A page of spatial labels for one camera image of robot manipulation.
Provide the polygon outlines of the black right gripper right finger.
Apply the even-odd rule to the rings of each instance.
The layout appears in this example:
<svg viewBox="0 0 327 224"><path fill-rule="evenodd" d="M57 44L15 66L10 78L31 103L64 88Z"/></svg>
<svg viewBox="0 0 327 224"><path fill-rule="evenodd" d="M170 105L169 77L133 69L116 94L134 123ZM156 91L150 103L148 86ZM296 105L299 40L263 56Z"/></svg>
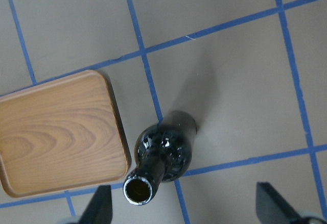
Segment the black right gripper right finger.
<svg viewBox="0 0 327 224"><path fill-rule="evenodd" d="M302 223L301 216L268 182L257 182L255 212L260 223Z"/></svg>

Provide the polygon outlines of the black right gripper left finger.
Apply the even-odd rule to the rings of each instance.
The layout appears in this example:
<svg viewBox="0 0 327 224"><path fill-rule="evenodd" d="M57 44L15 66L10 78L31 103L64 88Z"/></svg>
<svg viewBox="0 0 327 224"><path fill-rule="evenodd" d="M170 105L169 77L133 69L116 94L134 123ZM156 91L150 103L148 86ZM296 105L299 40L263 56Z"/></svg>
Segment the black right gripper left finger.
<svg viewBox="0 0 327 224"><path fill-rule="evenodd" d="M112 217L111 186L101 185L95 191L79 223L111 223Z"/></svg>

